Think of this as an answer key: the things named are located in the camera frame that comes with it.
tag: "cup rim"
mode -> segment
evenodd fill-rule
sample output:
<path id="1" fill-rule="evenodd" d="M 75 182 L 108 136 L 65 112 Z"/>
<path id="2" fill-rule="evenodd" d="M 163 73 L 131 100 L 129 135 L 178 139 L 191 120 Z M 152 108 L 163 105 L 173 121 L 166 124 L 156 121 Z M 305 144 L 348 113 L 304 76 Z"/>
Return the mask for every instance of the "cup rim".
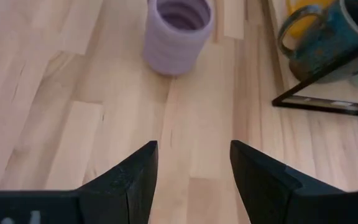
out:
<path id="1" fill-rule="evenodd" d="M 189 35 L 194 35 L 194 34 L 198 34 L 198 33 L 204 33 L 206 30 L 209 30 L 209 27 L 212 25 L 213 20 L 214 20 L 214 12 L 213 9 L 211 7 L 211 5 L 209 4 L 209 2 L 207 0 L 200 0 L 200 1 L 204 1 L 205 4 L 207 5 L 208 9 L 209 9 L 209 21 L 207 24 L 205 24 L 205 26 L 203 26 L 203 28 L 201 29 L 197 29 L 197 30 L 182 30 L 182 29 L 178 29 L 175 26 L 169 24 L 168 22 L 166 22 L 164 20 L 164 18 L 161 16 L 160 12 L 157 9 L 157 1 L 158 0 L 150 0 L 150 2 L 152 3 L 152 8 L 149 10 L 153 10 L 155 12 L 155 15 L 159 18 L 159 21 L 161 23 L 161 25 L 165 26 L 167 28 L 167 32 L 172 32 L 174 35 L 184 35 L 184 36 L 189 36 Z"/>
<path id="2" fill-rule="evenodd" d="M 356 22 L 354 22 L 352 16 L 349 14 L 349 12 L 346 9 L 345 0 L 339 0 L 339 5 L 341 7 L 341 11 L 345 17 L 346 22 L 350 25 L 350 27 L 358 33 L 358 25 Z"/>

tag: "wooden floor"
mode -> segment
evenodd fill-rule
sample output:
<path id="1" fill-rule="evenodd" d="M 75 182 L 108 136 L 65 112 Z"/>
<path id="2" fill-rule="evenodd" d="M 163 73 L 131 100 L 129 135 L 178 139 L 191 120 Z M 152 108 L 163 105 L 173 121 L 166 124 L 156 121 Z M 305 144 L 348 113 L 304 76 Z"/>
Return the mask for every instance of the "wooden floor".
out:
<path id="1" fill-rule="evenodd" d="M 0 190 L 79 187 L 152 139 L 153 224 L 249 222 L 232 139 L 358 190 L 358 117 L 271 106 L 259 2 L 216 0 L 195 69 L 168 78 L 140 56 L 145 0 L 0 0 Z"/>

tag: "ribbed cup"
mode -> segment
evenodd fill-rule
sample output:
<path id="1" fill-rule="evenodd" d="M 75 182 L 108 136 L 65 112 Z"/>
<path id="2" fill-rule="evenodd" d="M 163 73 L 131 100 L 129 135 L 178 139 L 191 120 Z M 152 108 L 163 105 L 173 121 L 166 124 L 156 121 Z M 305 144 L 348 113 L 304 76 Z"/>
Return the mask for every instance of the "ribbed cup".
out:
<path id="1" fill-rule="evenodd" d="M 179 75 L 194 66 L 213 29 L 205 0 L 149 0 L 143 56 L 157 72 Z"/>

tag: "blue mug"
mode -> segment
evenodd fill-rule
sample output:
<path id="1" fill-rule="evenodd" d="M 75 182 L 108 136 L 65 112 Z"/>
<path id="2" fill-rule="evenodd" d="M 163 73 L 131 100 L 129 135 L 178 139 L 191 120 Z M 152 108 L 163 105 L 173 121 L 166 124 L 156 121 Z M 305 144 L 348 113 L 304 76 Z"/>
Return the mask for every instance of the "blue mug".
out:
<path id="1" fill-rule="evenodd" d="M 316 20 L 307 28 L 296 48 L 289 49 L 283 43 L 287 31 L 306 16 L 316 16 Z M 300 8 L 283 23 L 277 41 L 278 48 L 290 59 L 294 76 L 299 81 L 307 79 L 340 55 L 358 47 L 358 0 L 336 0 L 324 10 L 318 5 Z M 348 75 L 333 72 L 317 82 L 336 82 L 346 77 Z"/>

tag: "purple silicone cup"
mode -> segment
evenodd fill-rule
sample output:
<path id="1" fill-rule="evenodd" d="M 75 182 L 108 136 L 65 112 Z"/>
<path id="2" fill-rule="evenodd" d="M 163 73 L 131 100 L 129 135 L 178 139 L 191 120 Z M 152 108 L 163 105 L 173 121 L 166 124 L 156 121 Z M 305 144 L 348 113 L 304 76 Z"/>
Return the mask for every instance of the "purple silicone cup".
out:
<path id="1" fill-rule="evenodd" d="M 205 0 L 149 0 L 143 57 L 163 75 L 189 72 L 213 29 Z"/>

